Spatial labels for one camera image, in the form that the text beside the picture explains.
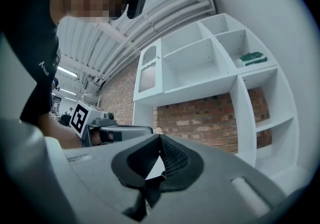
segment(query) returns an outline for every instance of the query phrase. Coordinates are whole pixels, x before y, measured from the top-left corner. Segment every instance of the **ceiling light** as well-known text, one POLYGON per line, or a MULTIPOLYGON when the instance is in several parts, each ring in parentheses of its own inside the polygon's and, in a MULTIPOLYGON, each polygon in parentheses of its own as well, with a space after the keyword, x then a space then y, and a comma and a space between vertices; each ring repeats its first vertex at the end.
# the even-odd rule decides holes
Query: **ceiling light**
POLYGON ((66 99, 68 99, 68 100, 70 100, 70 101, 74 101, 74 102, 76 102, 76 100, 75 99, 72 99, 72 98, 67 98, 67 97, 65 97, 66 99))
POLYGON ((58 70, 61 70, 61 71, 63 71, 63 72, 66 72, 67 74, 69 74, 69 75, 71 75, 71 76, 73 76, 73 77, 78 77, 78 75, 76 74, 76 73, 73 73, 73 72, 71 72, 71 71, 69 71, 69 70, 66 70, 65 68, 63 68, 63 67, 60 67, 60 66, 58 66, 58 70))
POLYGON ((62 88, 60 88, 60 90, 66 92, 66 93, 72 94, 72 95, 77 95, 74 92, 71 92, 71 91, 68 91, 68 90, 65 90, 65 89, 62 89, 62 88))

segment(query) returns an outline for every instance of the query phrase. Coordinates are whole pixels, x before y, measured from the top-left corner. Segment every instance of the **white shelving unit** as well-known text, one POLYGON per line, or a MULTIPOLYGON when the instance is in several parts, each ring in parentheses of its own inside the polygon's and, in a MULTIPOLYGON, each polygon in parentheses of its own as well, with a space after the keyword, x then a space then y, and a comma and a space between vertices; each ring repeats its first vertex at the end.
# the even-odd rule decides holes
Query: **white shelving unit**
POLYGON ((141 52, 133 124, 152 127, 154 107, 224 93, 230 93, 236 118, 236 155, 288 194, 305 184, 308 173, 297 167, 299 125, 288 81, 268 48, 227 14, 187 25, 141 52), (252 52, 264 54, 267 61, 239 66, 237 59, 252 52), (248 94, 256 87, 262 87, 270 114, 257 123, 248 94), (257 133, 267 129, 271 129, 272 144, 257 149, 257 133), (300 177, 296 183, 287 179, 297 175, 305 179, 300 177))

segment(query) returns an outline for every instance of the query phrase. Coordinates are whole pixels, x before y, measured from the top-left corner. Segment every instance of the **white ceiling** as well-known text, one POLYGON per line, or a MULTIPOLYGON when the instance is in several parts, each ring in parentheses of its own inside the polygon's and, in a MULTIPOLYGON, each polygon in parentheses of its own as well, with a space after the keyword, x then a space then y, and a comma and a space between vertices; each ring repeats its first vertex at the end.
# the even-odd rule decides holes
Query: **white ceiling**
POLYGON ((194 20, 215 13, 212 2, 209 4, 207 0, 188 0, 173 7, 177 1, 180 0, 146 0, 142 15, 135 19, 128 19, 126 15, 123 15, 118 20, 111 21, 110 24, 87 23, 73 17, 64 18, 57 32, 62 55, 60 66, 78 74, 78 77, 73 77, 60 70, 57 71, 56 77, 61 88, 77 93, 77 96, 62 91, 54 93, 77 100, 84 93, 84 82, 88 75, 96 77, 102 72, 99 77, 106 74, 106 79, 110 80, 130 64, 140 54, 141 49, 152 41, 194 20), (192 8, 201 2, 207 4, 192 8), (169 10, 165 14, 157 18, 150 18, 157 16, 166 7, 169 7, 169 10), (163 22, 168 16, 177 14, 177 11, 185 8, 189 10, 190 7, 190 11, 183 11, 173 21, 163 22), (152 21, 148 21, 147 26, 137 30, 147 19, 152 21), (135 42, 136 46, 126 50, 135 42))

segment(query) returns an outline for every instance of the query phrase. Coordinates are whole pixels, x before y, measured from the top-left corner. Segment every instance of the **printed logo on shirt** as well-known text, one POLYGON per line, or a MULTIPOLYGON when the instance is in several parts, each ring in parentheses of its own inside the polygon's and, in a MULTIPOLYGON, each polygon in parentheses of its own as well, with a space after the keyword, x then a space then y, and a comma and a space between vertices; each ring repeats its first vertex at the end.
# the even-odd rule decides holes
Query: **printed logo on shirt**
POLYGON ((85 120, 88 112, 89 111, 80 104, 78 104, 75 108, 70 125, 73 126, 79 134, 81 134, 81 131, 85 126, 85 120))
POLYGON ((47 72, 46 67, 45 67, 45 62, 42 61, 39 66, 41 66, 41 68, 43 69, 44 73, 49 76, 49 72, 47 72))

